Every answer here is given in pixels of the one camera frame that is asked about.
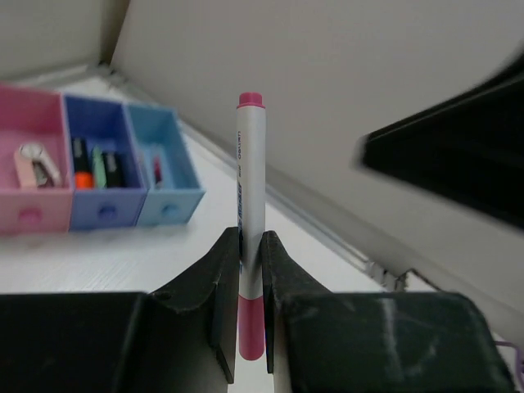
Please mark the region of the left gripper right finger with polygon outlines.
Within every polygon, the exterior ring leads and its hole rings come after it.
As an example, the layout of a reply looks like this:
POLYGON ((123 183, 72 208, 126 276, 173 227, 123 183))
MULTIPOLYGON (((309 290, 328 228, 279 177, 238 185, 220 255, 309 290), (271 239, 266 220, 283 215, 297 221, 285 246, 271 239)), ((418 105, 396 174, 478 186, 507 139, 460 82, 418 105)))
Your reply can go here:
POLYGON ((457 292, 333 292, 278 235, 260 243, 277 392, 513 392, 483 313, 457 292))

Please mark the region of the pink pen refill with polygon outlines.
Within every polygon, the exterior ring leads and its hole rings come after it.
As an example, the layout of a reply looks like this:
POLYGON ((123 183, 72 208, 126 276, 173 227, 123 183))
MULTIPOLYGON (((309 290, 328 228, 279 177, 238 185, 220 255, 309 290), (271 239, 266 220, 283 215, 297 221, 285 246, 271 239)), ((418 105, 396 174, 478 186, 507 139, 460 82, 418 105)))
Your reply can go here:
POLYGON ((161 168, 161 159, 159 154, 155 154, 152 159, 153 176, 155 189, 162 189, 163 187, 163 175, 161 168))

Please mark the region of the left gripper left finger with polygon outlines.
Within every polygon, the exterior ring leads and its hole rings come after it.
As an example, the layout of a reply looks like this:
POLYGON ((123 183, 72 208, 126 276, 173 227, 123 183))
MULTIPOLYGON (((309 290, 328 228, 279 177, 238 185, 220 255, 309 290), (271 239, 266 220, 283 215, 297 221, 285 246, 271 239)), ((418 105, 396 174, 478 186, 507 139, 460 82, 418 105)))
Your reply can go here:
POLYGON ((225 392, 237 343, 238 234, 152 293, 1 298, 4 392, 225 392))

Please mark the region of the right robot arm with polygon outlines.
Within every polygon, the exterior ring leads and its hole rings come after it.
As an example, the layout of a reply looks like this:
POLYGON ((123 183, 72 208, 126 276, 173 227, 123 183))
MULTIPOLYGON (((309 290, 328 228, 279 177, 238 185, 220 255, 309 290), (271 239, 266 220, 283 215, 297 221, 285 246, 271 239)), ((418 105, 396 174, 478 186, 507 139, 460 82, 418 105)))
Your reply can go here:
POLYGON ((523 230, 523 55, 464 93, 364 135, 360 166, 523 230))

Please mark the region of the orange black highlighter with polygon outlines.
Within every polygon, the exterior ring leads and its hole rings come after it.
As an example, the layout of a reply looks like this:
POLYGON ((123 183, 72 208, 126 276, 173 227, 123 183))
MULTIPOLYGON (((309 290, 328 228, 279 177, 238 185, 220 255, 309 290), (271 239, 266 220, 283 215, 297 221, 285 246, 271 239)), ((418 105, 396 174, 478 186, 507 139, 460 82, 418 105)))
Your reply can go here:
POLYGON ((93 175, 88 161, 87 145, 83 138, 71 139, 75 186, 78 189, 93 188, 93 175))

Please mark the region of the pink white acrylic marker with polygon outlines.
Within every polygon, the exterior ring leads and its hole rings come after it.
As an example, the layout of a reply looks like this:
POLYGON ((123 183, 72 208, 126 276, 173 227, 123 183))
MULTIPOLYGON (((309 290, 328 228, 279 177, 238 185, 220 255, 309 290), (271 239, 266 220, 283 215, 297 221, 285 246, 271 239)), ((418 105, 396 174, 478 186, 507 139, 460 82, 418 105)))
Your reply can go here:
POLYGON ((237 227, 240 281, 239 353, 248 361, 264 353, 262 268, 258 261, 265 231, 266 109, 260 93, 246 92, 237 105, 237 227))

